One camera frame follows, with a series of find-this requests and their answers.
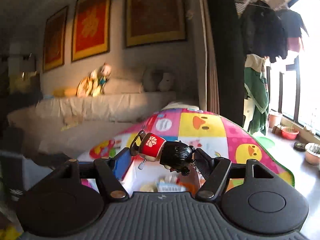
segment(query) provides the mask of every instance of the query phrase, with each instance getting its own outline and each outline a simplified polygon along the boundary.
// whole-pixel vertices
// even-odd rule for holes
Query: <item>curtain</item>
[[[213,46],[210,15],[207,0],[202,0],[202,15],[204,18],[205,38],[207,47],[207,111],[219,114],[219,92],[217,65]]]
[[[209,50],[215,55],[219,114],[242,126],[245,58],[235,1],[207,0],[205,4],[214,45],[214,52]]]

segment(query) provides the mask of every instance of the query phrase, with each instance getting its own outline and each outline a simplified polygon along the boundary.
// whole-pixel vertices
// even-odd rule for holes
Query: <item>hanging clothes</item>
[[[248,96],[255,102],[253,119],[249,125],[249,132],[254,134],[261,131],[266,135],[267,117],[269,113],[269,92],[267,85],[266,60],[255,54],[247,55],[244,68],[244,86]]]
[[[287,57],[287,36],[281,20],[270,6],[258,0],[249,4],[240,18],[244,55],[255,54],[259,57]]]
[[[276,12],[276,15],[281,19],[283,28],[288,37],[288,50],[295,52],[304,50],[301,29],[303,29],[308,36],[309,34],[306,26],[303,23],[301,15],[289,9],[279,10]]]

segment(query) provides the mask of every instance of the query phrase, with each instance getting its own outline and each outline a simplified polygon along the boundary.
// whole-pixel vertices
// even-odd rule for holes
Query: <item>red bowl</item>
[[[297,130],[295,130],[295,132],[290,132],[289,127],[282,128],[281,130],[282,137],[288,140],[294,140],[297,137],[298,133],[299,131]]]

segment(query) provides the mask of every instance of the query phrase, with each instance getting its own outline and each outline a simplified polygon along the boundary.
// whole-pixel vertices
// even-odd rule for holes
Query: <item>framed painting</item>
[[[126,46],[185,40],[182,0],[126,0]]]
[[[77,0],[72,32],[72,61],[109,51],[111,0]]]
[[[47,19],[44,30],[43,72],[64,65],[64,39],[68,6]]]

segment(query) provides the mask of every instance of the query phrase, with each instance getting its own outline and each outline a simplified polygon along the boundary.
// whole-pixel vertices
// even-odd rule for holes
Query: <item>cartoon duck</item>
[[[262,159],[262,153],[258,146],[254,144],[241,144],[236,150],[236,162],[245,164],[248,159]]]
[[[182,113],[179,136],[226,137],[226,131],[219,116],[200,113]]]
[[[289,185],[292,185],[292,184],[293,184],[293,183],[292,183],[292,181],[293,181],[292,175],[291,175],[289,172],[287,172],[287,171],[281,172],[281,173],[278,174],[278,176],[279,176],[281,179],[283,179],[284,181],[286,181]]]

